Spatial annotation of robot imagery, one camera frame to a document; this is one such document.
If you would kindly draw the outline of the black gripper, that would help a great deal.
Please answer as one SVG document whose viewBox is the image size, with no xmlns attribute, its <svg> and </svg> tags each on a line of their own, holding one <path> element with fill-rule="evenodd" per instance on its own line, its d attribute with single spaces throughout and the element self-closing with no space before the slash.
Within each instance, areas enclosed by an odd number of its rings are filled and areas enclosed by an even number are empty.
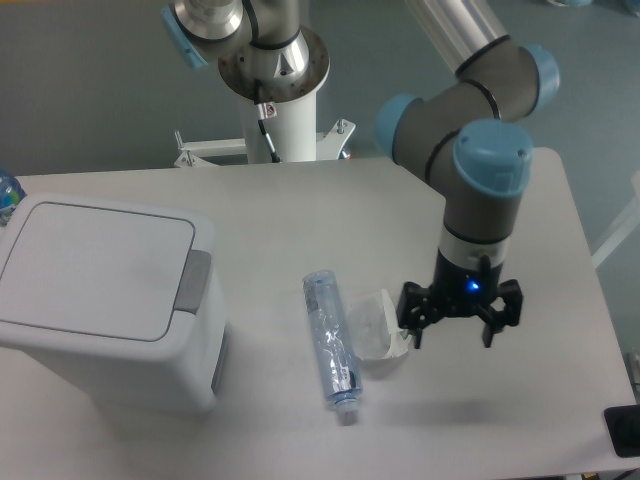
<svg viewBox="0 0 640 480">
<path fill-rule="evenodd" d="M 493 266 L 487 255 L 478 261 L 475 268 L 463 268 L 438 252 L 430 287 L 404 283 L 396 315 L 398 326 L 414 338 L 415 349 L 421 348 L 423 331 L 443 318 L 478 316 L 484 322 L 485 348 L 506 326 L 519 325 L 523 305 L 519 282 L 511 279 L 498 286 L 503 265 Z M 501 310 L 492 306 L 496 299 L 504 303 Z"/>
</svg>

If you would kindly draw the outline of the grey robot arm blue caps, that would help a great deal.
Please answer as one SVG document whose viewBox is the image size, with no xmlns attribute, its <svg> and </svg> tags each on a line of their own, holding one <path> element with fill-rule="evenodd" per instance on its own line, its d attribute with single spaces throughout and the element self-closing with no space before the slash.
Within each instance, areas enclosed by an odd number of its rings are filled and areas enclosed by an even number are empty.
<svg viewBox="0 0 640 480">
<path fill-rule="evenodd" d="M 559 69 L 544 48 L 515 44 L 484 1 L 413 1 L 410 9 L 456 82 L 427 100 L 395 96 L 376 120 L 385 155 L 445 200 L 433 282 L 403 286 L 398 324 L 420 338 L 444 318 L 478 317 L 490 345 L 519 323 L 523 304 L 519 284 L 500 277 L 533 159 L 519 121 L 556 95 Z M 250 162 L 317 158 L 315 114 L 289 107 L 314 99 L 330 61 L 299 2 L 172 1 L 161 18 L 185 61 L 215 63 L 244 101 Z"/>
</svg>

